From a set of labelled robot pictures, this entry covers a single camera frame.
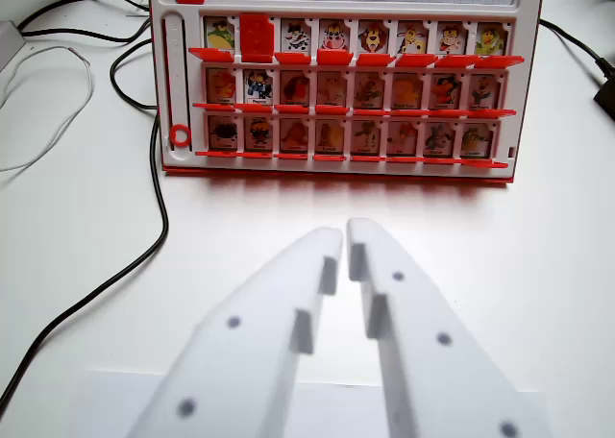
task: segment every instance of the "white cable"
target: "white cable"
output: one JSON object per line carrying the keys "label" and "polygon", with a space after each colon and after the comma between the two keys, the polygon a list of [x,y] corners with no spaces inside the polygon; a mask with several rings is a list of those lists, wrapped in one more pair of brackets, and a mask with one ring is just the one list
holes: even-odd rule
{"label": "white cable", "polygon": [[0,96],[0,109],[2,107],[4,107],[4,104],[7,101],[7,97],[8,97],[7,91],[9,90],[9,84],[11,83],[11,81],[15,77],[15,75],[17,74],[17,69],[19,68],[19,66],[21,66],[21,64],[24,61],[26,61],[27,59],[29,59],[31,57],[37,56],[38,54],[42,54],[43,52],[46,52],[46,51],[51,51],[53,49],[66,49],[67,51],[70,51],[72,54],[77,56],[84,63],[84,65],[86,66],[86,71],[87,71],[87,96],[86,96],[86,99],[84,100],[84,102],[81,105],[79,105],[77,107],[77,109],[75,109],[75,111],[70,113],[60,123],[60,125],[56,128],[56,130],[54,131],[53,135],[51,136],[51,138],[49,139],[47,144],[43,147],[43,149],[40,151],[40,153],[38,153],[38,155],[36,155],[34,158],[32,158],[32,159],[30,159],[30,160],[28,160],[26,162],[22,162],[20,164],[14,165],[14,166],[0,167],[0,172],[12,171],[14,169],[20,169],[22,167],[31,166],[32,164],[37,162],[39,159],[44,157],[45,154],[49,150],[51,150],[54,147],[54,145],[56,145],[56,143],[58,143],[60,141],[60,139],[62,138],[64,132],[66,131],[66,128],[68,128],[68,125],[71,123],[71,121],[73,119],[75,119],[75,116],[77,116],[80,113],[80,111],[83,110],[86,107],[87,102],[89,102],[89,99],[91,99],[92,94],[94,93],[94,76],[92,75],[92,72],[89,69],[89,62],[81,54],[79,54],[77,51],[75,51],[72,47],[65,47],[65,46],[46,47],[44,49],[41,49],[41,50],[36,51],[36,52],[33,52],[32,54],[24,57],[15,66],[15,70],[12,71],[12,74],[9,77],[9,80],[7,81],[7,83],[4,86],[4,90],[2,91],[2,95]]}

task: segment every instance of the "cartoon animal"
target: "cartoon animal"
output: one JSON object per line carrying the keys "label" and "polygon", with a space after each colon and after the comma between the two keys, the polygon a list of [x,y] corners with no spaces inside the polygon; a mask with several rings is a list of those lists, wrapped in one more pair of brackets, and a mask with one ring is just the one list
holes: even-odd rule
{"label": "cartoon animal", "polygon": [[318,93],[328,104],[340,104],[344,100],[344,86],[335,76],[328,76]]}
{"label": "cartoon animal", "polygon": [[436,104],[453,104],[455,102],[453,92],[460,86],[455,76],[438,78],[431,92],[435,96]]}
{"label": "cartoon animal", "polygon": [[289,147],[301,147],[308,145],[308,131],[306,130],[306,127],[299,122],[293,123],[286,133],[286,137],[282,139],[282,142],[287,144]]}
{"label": "cartoon animal", "polygon": [[453,138],[450,134],[444,131],[443,126],[431,126],[431,135],[425,141],[425,148],[427,150],[436,150],[438,148],[446,148],[447,140],[451,141]]}
{"label": "cartoon animal", "polygon": [[470,128],[461,138],[462,152],[476,152],[479,142],[486,142],[489,139],[479,134],[478,128]]}
{"label": "cartoon animal", "polygon": [[485,28],[477,41],[475,53],[479,56],[491,56],[498,51],[504,51],[504,40],[499,31],[491,27]]}
{"label": "cartoon animal", "polygon": [[486,76],[479,78],[477,88],[472,91],[472,97],[474,98],[474,105],[480,105],[482,100],[491,97],[491,82],[489,78]]}
{"label": "cartoon animal", "polygon": [[304,103],[308,97],[309,79],[304,75],[292,77],[283,88],[286,102]]}
{"label": "cartoon animal", "polygon": [[412,126],[410,126],[409,124],[403,123],[400,126],[400,130],[397,132],[397,134],[388,137],[386,141],[391,144],[391,146],[393,147],[393,151],[401,153],[406,146],[407,138],[413,134],[416,135],[416,130],[412,128]]}
{"label": "cartoon animal", "polygon": [[234,35],[229,32],[225,20],[213,22],[213,31],[208,33],[208,47],[216,49],[234,49]]}
{"label": "cartoon animal", "polygon": [[386,45],[386,31],[372,24],[359,36],[361,47],[367,52],[378,52]]}
{"label": "cartoon animal", "polygon": [[335,147],[339,148],[344,143],[344,128],[338,124],[325,123],[320,128],[320,138],[318,139],[318,147]]}
{"label": "cartoon animal", "polygon": [[289,23],[288,33],[285,35],[289,51],[305,51],[309,45],[309,36],[299,23]]}
{"label": "cartoon animal", "polygon": [[412,80],[397,80],[393,83],[393,103],[416,106],[421,93]]}
{"label": "cartoon animal", "polygon": [[413,45],[416,52],[425,52],[425,41],[419,39],[420,37],[425,37],[425,35],[419,34],[414,28],[414,25],[409,25],[404,33],[398,33],[397,36],[404,37],[400,50],[397,51],[398,54],[409,53]]}
{"label": "cartoon animal", "polygon": [[219,99],[230,99],[234,96],[234,76],[228,71],[219,71],[212,76],[213,90]]}
{"label": "cartoon animal", "polygon": [[382,96],[382,93],[377,89],[376,81],[368,79],[365,83],[359,83],[355,100],[359,102],[371,102],[372,100]]}
{"label": "cartoon animal", "polygon": [[376,131],[378,129],[376,121],[363,121],[361,129],[355,132],[355,137],[364,137],[363,148],[373,147],[376,145]]}
{"label": "cartoon animal", "polygon": [[442,39],[440,40],[440,52],[451,54],[461,48],[459,30],[455,26],[447,26],[442,29]]}
{"label": "cartoon animal", "polygon": [[250,134],[256,144],[266,144],[269,139],[269,123],[264,118],[254,118],[250,125]]}
{"label": "cartoon animal", "polygon": [[220,123],[213,128],[212,134],[218,138],[235,139],[237,137],[237,126],[233,123]]}
{"label": "cartoon animal", "polygon": [[322,47],[323,49],[348,49],[346,35],[344,35],[339,23],[333,22],[325,29]]}
{"label": "cartoon animal", "polygon": [[248,95],[258,94],[259,99],[271,98],[271,84],[264,71],[251,71],[248,76]]}

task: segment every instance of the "lion character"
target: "lion character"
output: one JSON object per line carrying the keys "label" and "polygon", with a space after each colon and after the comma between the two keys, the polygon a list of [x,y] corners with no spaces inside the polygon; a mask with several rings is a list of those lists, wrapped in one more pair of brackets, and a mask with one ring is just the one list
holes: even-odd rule
{"label": "lion character", "polygon": [[378,25],[370,25],[360,36],[361,47],[370,53],[378,52],[386,45],[386,31]]}

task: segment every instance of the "red circle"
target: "red circle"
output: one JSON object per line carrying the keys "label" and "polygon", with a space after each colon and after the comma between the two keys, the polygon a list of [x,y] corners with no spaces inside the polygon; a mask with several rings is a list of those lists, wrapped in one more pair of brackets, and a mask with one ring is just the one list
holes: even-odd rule
{"label": "red circle", "polygon": [[[184,131],[186,139],[178,140],[177,131]],[[169,131],[169,140],[171,140],[171,143],[173,145],[180,148],[187,147],[188,145],[190,145],[191,136],[192,133],[190,132],[190,128],[188,126],[185,126],[184,124],[176,124],[174,126],[171,126],[171,130]]]}

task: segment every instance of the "cow character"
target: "cow character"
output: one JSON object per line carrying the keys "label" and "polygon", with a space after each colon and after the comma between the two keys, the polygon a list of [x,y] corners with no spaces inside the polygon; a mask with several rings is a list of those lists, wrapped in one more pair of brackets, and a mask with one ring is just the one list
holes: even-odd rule
{"label": "cow character", "polygon": [[306,51],[309,45],[309,36],[299,23],[289,23],[288,33],[284,36],[288,41],[289,51]]}
{"label": "cow character", "polygon": [[323,49],[348,49],[346,35],[344,35],[339,23],[333,22],[325,29],[322,47]]}
{"label": "cow character", "polygon": [[386,45],[386,30],[372,24],[359,36],[361,47],[370,53],[378,52]]}

